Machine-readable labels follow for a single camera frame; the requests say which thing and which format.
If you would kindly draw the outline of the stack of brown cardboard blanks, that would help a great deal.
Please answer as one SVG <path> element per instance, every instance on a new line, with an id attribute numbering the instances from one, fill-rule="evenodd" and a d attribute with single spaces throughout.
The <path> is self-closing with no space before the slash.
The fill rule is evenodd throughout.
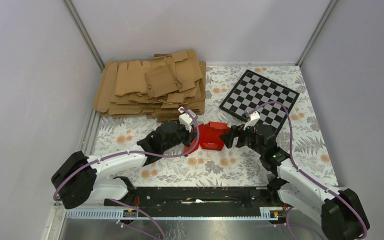
<path id="1" fill-rule="evenodd" d="M 109 60 L 92 108 L 113 118 L 145 115 L 174 120 L 178 108 L 205 112 L 206 62 L 193 49 L 155 54 L 149 60 Z"/>

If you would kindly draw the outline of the red paper box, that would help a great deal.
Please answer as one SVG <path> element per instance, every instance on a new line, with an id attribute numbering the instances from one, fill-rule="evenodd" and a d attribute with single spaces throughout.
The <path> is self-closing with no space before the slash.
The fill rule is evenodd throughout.
<path id="1" fill-rule="evenodd" d="M 193 153 L 198 149 L 198 146 L 204 150 L 221 151 L 225 144 L 220 136 L 227 134 L 230 131 L 227 123 L 210 121 L 202 123 L 198 126 L 200 137 L 198 145 L 190 151 Z"/>

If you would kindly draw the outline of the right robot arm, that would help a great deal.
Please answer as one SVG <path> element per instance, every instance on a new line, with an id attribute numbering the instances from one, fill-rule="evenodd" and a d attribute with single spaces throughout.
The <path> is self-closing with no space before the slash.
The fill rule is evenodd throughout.
<path id="1" fill-rule="evenodd" d="M 364 239 L 370 223 L 356 192 L 323 183 L 305 173 L 276 142 L 271 126 L 234 125 L 220 139 L 227 148 L 248 147 L 275 179 L 267 185 L 267 201 L 294 207 L 318 223 L 329 240 Z"/>

